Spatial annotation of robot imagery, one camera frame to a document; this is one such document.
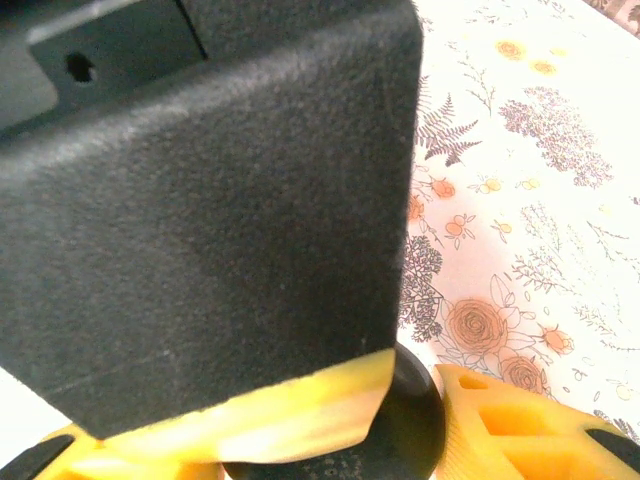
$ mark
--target screw hole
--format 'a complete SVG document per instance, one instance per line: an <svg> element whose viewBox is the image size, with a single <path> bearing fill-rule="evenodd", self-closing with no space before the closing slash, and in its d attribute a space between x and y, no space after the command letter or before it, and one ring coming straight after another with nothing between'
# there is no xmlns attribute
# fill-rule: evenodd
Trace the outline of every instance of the screw hole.
<svg viewBox="0 0 640 480"><path fill-rule="evenodd" d="M70 53L66 58L67 72L76 83L88 85L96 79L96 69L93 63L81 53Z"/></svg>

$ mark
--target orange flower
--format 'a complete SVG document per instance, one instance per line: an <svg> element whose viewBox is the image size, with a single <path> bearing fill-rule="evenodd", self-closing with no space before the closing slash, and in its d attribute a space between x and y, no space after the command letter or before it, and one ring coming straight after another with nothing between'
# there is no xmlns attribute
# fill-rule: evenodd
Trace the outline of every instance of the orange flower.
<svg viewBox="0 0 640 480"><path fill-rule="evenodd" d="M522 60L527 54L527 51L522 45L509 41L496 43L496 50L498 50L498 53L503 57L514 61Z"/></svg>
<svg viewBox="0 0 640 480"><path fill-rule="evenodd" d="M408 218L410 222L420 220L424 215L424 203L420 201L417 195L411 195L409 197L409 213Z"/></svg>
<svg viewBox="0 0 640 480"><path fill-rule="evenodd" d="M533 393L544 392L542 372L530 359L510 357L502 361L500 369L505 382Z"/></svg>
<svg viewBox="0 0 640 480"><path fill-rule="evenodd" d="M492 305L481 300L461 300L445 320L451 339L466 353L484 355L507 343L507 322Z"/></svg>
<svg viewBox="0 0 640 480"><path fill-rule="evenodd" d="M450 198L456 194L456 189L454 188L454 186L451 183L447 182L447 180L444 178L442 180L436 180L435 182L433 182L431 184L431 188L440 198Z"/></svg>
<svg viewBox="0 0 640 480"><path fill-rule="evenodd" d="M531 69L543 75L554 75L557 71L556 67L544 60L531 62Z"/></svg>
<svg viewBox="0 0 640 480"><path fill-rule="evenodd" d="M543 329L542 339L551 350L558 355L567 355L573 352L573 339L566 333L558 330L558 327L553 330Z"/></svg>

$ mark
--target black rubber wheel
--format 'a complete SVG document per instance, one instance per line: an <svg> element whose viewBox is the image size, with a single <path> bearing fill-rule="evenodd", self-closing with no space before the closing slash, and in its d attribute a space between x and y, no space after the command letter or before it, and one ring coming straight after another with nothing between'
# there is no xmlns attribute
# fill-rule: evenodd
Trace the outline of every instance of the black rubber wheel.
<svg viewBox="0 0 640 480"><path fill-rule="evenodd" d="M225 468L234 480L426 480L444 440L440 394L422 363L397 344L391 389L362 443L300 462Z"/></svg>

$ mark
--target floral tablecloth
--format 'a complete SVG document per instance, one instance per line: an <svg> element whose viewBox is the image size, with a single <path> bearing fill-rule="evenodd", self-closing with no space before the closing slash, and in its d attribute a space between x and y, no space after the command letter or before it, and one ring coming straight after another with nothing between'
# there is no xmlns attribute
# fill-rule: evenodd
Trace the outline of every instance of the floral tablecloth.
<svg viewBox="0 0 640 480"><path fill-rule="evenodd" d="M581 1L416 7L400 341L640 442L640 42Z"/></svg>

